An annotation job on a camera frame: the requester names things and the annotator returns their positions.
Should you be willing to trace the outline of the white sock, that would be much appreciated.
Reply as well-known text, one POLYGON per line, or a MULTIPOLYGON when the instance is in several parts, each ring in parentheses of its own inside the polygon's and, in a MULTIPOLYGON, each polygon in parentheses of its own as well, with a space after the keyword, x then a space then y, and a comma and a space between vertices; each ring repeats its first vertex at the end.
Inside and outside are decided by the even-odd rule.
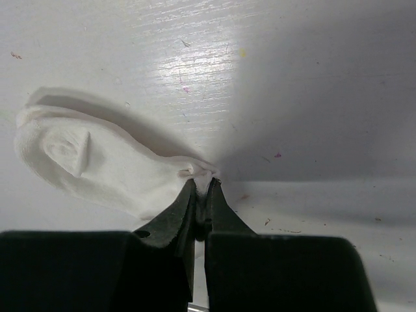
POLYGON ((72 196, 150 220, 188 180, 205 196, 220 172, 187 156, 163 157, 106 119, 35 95, 16 116, 14 149, 35 175, 72 196))

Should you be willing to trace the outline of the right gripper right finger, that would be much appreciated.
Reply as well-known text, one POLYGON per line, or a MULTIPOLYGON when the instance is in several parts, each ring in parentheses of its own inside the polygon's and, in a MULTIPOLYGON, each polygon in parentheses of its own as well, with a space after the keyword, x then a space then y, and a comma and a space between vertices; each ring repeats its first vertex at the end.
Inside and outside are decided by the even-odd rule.
POLYGON ((210 311, 376 311, 348 240, 257 234, 228 205, 217 179, 199 222, 210 311))

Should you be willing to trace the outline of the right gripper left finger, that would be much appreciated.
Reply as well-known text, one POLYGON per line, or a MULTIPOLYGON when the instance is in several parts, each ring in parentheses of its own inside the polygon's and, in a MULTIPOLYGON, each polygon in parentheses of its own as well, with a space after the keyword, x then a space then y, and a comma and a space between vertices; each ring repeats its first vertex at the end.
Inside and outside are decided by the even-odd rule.
POLYGON ((186 311, 196 186, 134 231, 4 231, 2 311, 186 311))

